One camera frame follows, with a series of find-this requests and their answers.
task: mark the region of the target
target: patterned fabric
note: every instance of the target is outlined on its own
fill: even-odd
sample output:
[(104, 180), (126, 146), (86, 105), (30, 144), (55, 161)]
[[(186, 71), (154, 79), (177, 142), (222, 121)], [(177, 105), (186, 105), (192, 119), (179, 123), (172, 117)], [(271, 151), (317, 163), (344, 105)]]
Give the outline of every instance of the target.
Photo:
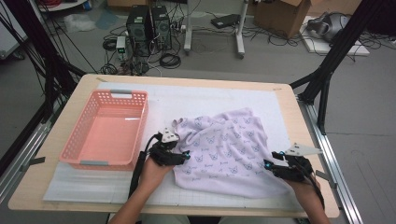
[(191, 158), (174, 169), (178, 186), (249, 198), (288, 192), (282, 180), (264, 169), (263, 159), (272, 159), (267, 135), (249, 108), (173, 124), (180, 137), (174, 151), (191, 152)]

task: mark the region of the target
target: basket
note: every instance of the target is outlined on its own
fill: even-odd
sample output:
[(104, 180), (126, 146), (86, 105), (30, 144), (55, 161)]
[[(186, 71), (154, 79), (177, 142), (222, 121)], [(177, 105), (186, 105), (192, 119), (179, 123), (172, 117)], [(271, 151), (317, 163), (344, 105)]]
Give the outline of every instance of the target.
[(77, 169), (133, 170), (148, 112), (145, 91), (93, 91), (60, 161)]

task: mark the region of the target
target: gray floor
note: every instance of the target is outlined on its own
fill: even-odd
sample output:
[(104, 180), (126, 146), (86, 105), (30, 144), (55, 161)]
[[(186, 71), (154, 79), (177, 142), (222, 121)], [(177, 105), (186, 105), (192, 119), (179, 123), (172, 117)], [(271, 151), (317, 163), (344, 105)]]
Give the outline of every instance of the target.
[[(78, 12), (66, 10), (64, 14)], [(93, 21), (104, 16), (99, 8), (87, 12)], [(125, 23), (114, 20), (107, 29), (70, 34), (72, 40), (95, 69), (104, 63), (103, 36)], [(71, 44), (71, 62), (83, 70), (84, 63)], [(253, 82), (291, 83), (315, 71), (323, 60), (308, 53), (304, 44), (275, 46), (267, 35), (245, 38), (246, 56), (240, 60), (233, 36), (198, 33), (193, 36), (192, 52), (179, 53), (181, 66), (175, 70), (155, 69), (149, 77), (184, 77)], [(326, 130), (335, 156), (357, 204), (364, 223), (394, 223), (396, 220), (396, 173), (392, 170), (396, 119), (396, 50), (369, 49), (369, 57), (345, 58), (332, 78), (326, 117)], [(42, 91), (28, 60), (0, 62), (0, 155), (9, 148), (24, 125), (44, 101)], [(0, 206), (2, 223), (105, 223), (106, 214), (20, 212)], [(286, 219), (273, 220), (275, 223)], [(342, 216), (332, 221), (345, 223)]]

